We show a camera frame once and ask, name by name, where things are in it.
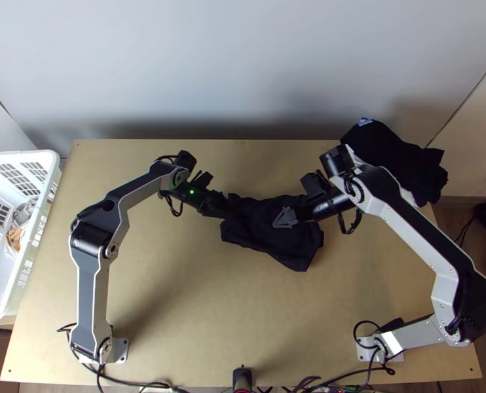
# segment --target metal bracket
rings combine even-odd
[[[377,342],[374,340],[374,336],[367,336],[367,337],[358,337],[358,340],[361,340],[361,343],[365,346],[373,346],[376,345]],[[388,353],[385,356],[385,349],[382,345],[379,345],[380,350],[376,352],[374,356],[374,362],[376,363],[385,363],[385,358],[389,358],[392,354]],[[370,362],[370,359],[373,354],[373,349],[366,349],[356,343],[356,352],[358,353],[358,360],[362,362]],[[405,360],[403,353],[398,354],[397,356],[393,357],[389,360],[389,362],[402,362]]]
[[[118,339],[112,337],[110,353],[104,363],[118,363],[123,364],[126,362],[126,356],[128,355],[128,339]],[[100,364],[93,359],[86,357],[83,354],[79,355],[79,363],[85,364]]]

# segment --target floor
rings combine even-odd
[[[471,218],[472,210],[460,206],[435,206],[434,213],[438,226],[451,238],[455,238],[463,225]],[[475,221],[466,236],[464,250],[472,257],[476,267],[486,275],[486,230]],[[448,381],[441,383],[443,393],[480,393],[486,392],[486,335],[475,342],[482,379],[467,381]],[[440,392],[436,383],[386,384],[375,386],[378,391],[387,393],[436,393]],[[136,388],[112,386],[103,388],[106,393],[134,393]],[[192,393],[221,393],[222,388],[196,388]],[[20,393],[95,393],[95,386],[65,386],[44,384],[21,384]]]

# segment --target wooden table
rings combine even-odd
[[[56,329],[75,321],[76,268],[67,248],[75,214],[147,171],[160,155],[190,151],[210,187],[255,198],[303,193],[299,179],[320,167],[336,141],[98,140],[75,142],[34,261],[1,378],[94,384]],[[184,207],[175,218],[156,196],[132,208],[112,264],[107,319],[130,339],[128,361],[108,365],[121,379],[170,379],[181,386],[229,386],[244,364],[258,385],[328,379],[366,364],[352,327],[432,312],[434,275],[379,218],[364,216],[351,236],[321,222],[325,247],[305,273],[267,255],[224,243],[220,220]],[[423,212],[434,219],[430,207]],[[353,211],[345,221],[353,220]],[[446,344],[405,353],[396,375],[372,383],[481,377],[474,346]],[[363,383],[365,375],[346,380]]]

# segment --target plastic basket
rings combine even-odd
[[[60,178],[54,151],[0,153],[0,319],[18,311]],[[31,215],[15,250],[7,245],[7,233],[22,204]]]

